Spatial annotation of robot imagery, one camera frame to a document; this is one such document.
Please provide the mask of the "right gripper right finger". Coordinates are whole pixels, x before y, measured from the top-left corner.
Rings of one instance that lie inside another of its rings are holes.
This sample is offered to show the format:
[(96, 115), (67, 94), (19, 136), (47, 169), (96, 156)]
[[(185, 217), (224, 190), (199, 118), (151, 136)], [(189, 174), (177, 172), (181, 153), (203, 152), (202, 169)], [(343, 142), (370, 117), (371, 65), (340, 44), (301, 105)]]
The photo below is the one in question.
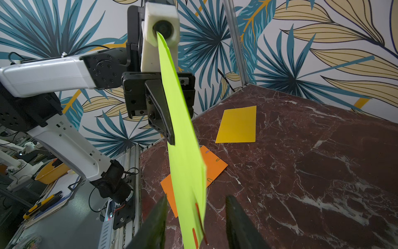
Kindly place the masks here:
[(226, 197), (226, 233), (230, 249), (270, 249), (234, 196)]

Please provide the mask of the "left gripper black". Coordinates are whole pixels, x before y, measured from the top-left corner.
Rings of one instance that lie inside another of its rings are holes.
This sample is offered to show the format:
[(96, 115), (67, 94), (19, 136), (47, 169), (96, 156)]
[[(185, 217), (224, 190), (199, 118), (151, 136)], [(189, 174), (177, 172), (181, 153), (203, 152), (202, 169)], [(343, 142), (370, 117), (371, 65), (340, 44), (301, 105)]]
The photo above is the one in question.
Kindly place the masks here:
[[(178, 73), (183, 95), (190, 116), (193, 117), (195, 99), (195, 76)], [(130, 119), (147, 115), (151, 127), (162, 134), (169, 144), (175, 145), (175, 135), (159, 72), (124, 72), (122, 86), (126, 110)]]

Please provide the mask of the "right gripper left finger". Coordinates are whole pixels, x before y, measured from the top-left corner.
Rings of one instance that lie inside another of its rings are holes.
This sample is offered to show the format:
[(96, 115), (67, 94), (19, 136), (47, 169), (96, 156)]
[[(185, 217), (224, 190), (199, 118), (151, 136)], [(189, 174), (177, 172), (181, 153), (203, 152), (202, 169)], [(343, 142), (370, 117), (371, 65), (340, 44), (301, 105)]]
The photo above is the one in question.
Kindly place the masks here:
[(168, 200), (167, 196), (164, 195), (156, 203), (141, 228), (125, 248), (163, 249), (165, 247), (167, 209)]

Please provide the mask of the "green paper sheet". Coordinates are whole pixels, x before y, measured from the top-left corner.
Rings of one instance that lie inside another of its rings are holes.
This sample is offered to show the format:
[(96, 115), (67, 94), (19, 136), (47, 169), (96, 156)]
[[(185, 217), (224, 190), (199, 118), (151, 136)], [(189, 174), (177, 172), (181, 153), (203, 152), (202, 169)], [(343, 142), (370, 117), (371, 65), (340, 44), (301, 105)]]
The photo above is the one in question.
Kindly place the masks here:
[(204, 222), (206, 209), (206, 166), (177, 76), (171, 52), (163, 35), (157, 33), (162, 84), (169, 107), (175, 145), (168, 144), (171, 179), (183, 245), (194, 249), (192, 229), (198, 244), (203, 240), (195, 204)]

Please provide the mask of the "orange paper sheet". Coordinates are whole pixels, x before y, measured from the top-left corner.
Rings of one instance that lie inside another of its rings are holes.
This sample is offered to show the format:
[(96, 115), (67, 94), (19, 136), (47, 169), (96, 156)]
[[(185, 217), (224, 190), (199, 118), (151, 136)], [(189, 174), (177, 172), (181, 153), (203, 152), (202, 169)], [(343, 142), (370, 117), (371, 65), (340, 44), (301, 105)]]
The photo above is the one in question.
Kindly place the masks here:
[[(213, 152), (211, 152), (206, 146), (201, 146), (200, 151), (201, 151), (203, 160), (207, 167), (207, 170), (206, 170), (207, 171), (207, 173), (206, 173), (206, 177), (207, 177), (206, 184), (207, 185), (206, 185), (206, 187), (208, 187), (226, 169), (228, 164), (225, 163), (223, 160), (221, 160)], [(172, 212), (173, 212), (174, 216), (177, 218), (178, 213), (177, 213), (177, 207), (176, 207), (176, 203), (175, 203), (175, 197), (174, 197), (173, 186), (172, 186), (172, 179), (171, 179), (170, 174), (161, 182), (161, 186), (162, 186), (164, 193), (167, 195), (167, 199), (169, 201)]]

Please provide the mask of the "yellow paper sheet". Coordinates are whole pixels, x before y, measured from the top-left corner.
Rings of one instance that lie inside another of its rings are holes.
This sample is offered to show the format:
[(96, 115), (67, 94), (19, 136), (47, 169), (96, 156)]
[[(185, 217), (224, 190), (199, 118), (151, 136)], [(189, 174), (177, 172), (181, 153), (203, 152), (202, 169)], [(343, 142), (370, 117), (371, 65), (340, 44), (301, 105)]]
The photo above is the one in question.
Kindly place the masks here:
[(225, 110), (216, 143), (254, 143), (256, 141), (256, 119), (256, 106)]

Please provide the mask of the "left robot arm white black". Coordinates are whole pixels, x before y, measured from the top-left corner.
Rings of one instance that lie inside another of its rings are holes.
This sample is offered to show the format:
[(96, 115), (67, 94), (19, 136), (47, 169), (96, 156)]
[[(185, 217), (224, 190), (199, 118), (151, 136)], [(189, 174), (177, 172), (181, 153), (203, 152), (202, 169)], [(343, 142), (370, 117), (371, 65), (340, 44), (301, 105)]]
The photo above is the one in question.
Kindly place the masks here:
[(123, 166), (97, 150), (64, 114), (56, 92), (123, 87), (130, 117), (148, 116), (149, 124), (175, 144), (171, 102), (159, 69), (138, 68), (143, 62), (131, 45), (85, 55), (32, 60), (1, 68), (1, 124), (26, 132), (80, 176), (104, 198), (123, 203), (131, 187)]

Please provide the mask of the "red paperclip lower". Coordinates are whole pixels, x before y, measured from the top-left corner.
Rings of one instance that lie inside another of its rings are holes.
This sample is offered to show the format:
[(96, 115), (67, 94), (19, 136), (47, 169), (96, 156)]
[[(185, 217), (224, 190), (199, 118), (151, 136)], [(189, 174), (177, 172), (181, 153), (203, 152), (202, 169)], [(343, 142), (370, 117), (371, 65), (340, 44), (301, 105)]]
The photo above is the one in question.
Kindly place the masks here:
[(194, 228), (192, 229), (192, 233), (193, 233), (193, 239), (194, 239), (195, 249), (198, 249), (198, 248), (199, 248), (199, 244), (198, 244), (198, 239), (197, 239), (197, 235), (196, 235), (196, 232), (195, 232), (195, 229), (194, 229)]

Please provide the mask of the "red paperclip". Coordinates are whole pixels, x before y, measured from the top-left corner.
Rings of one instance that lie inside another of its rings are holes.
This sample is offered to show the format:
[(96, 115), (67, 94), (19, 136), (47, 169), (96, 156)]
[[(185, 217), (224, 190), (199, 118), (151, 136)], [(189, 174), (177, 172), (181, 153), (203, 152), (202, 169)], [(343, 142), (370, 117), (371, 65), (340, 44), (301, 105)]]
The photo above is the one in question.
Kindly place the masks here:
[(203, 234), (203, 240), (204, 240), (204, 242), (205, 242), (206, 245), (209, 245), (208, 239), (207, 239), (207, 236), (206, 236), (206, 233), (205, 233), (205, 229), (204, 229), (204, 222), (203, 222), (203, 219), (202, 219), (202, 217), (201, 217), (201, 213), (200, 213), (200, 209), (199, 209), (198, 203), (195, 204), (195, 207), (196, 207), (197, 214), (198, 214), (198, 219), (199, 219), (199, 224), (200, 224), (201, 232), (202, 232), (202, 234)]
[(192, 233), (193, 233), (193, 239), (194, 239), (195, 249), (198, 249), (198, 248), (199, 248), (199, 244), (198, 244), (198, 239), (197, 239), (197, 235), (196, 235), (196, 232), (195, 232), (195, 229), (194, 229), (194, 228), (192, 229)]

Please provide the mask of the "red paperclip upper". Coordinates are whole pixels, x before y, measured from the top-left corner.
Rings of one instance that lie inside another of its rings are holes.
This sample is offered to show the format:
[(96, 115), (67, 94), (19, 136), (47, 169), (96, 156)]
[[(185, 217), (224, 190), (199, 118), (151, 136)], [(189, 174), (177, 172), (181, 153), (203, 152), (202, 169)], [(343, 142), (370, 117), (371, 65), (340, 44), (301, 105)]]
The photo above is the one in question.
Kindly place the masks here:
[(199, 209), (198, 203), (195, 204), (195, 207), (196, 207), (197, 214), (198, 214), (198, 219), (199, 219), (199, 224), (200, 224), (201, 232), (202, 232), (202, 234), (203, 234), (203, 240), (204, 240), (204, 242), (205, 242), (206, 245), (209, 245), (208, 239), (207, 239), (207, 236), (206, 236), (206, 233), (205, 233), (205, 229), (204, 229), (204, 222), (203, 222), (203, 219), (202, 219), (202, 217), (201, 217), (201, 213), (200, 213), (200, 209)]

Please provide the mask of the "aluminium front rail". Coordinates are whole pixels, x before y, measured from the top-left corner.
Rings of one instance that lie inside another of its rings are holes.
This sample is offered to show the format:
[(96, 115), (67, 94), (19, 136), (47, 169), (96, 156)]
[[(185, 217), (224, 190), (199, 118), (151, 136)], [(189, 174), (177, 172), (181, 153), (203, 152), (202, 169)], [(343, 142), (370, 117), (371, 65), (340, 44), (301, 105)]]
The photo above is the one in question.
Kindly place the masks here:
[(126, 249), (141, 226), (140, 147), (129, 148), (116, 160), (124, 167), (115, 200), (106, 202), (99, 216), (102, 227), (96, 249)]

